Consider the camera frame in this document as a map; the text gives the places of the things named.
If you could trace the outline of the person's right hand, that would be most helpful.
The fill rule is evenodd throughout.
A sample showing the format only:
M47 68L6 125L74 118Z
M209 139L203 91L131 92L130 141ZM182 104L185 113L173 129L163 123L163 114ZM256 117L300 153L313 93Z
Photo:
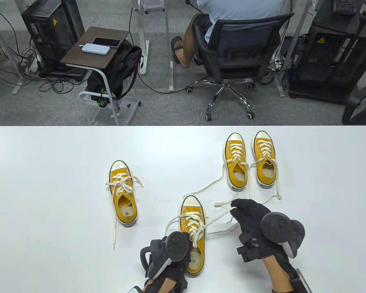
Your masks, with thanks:
M281 245L269 240L262 231L261 221L270 210L252 199L235 199L231 202L231 215L240 225L242 246L237 248L244 262L275 256L282 268L291 266Z

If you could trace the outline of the person's left hand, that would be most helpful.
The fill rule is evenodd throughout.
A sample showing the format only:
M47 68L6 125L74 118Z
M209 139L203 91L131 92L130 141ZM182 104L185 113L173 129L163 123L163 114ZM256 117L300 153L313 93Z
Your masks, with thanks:
M174 231L162 239L153 239L140 251L140 261L147 278L143 292L183 292L193 242L189 233Z

